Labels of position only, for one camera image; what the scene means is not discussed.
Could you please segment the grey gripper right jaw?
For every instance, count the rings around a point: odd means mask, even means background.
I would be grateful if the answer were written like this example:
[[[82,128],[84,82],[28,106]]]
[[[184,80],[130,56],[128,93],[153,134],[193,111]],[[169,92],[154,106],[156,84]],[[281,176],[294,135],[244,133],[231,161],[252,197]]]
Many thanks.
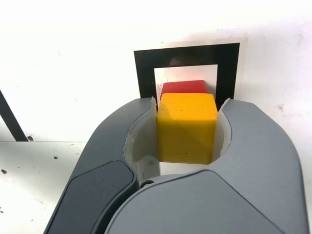
[[[114,214],[108,234],[304,234],[297,150],[256,105],[230,99],[218,114],[219,158],[151,179]]]

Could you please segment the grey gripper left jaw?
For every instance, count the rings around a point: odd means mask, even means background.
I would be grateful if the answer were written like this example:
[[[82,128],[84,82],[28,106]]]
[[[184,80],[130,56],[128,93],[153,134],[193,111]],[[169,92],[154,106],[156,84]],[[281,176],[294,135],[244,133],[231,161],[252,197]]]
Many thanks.
[[[141,182],[159,175],[156,100],[132,100],[91,135],[45,232],[102,234]]]

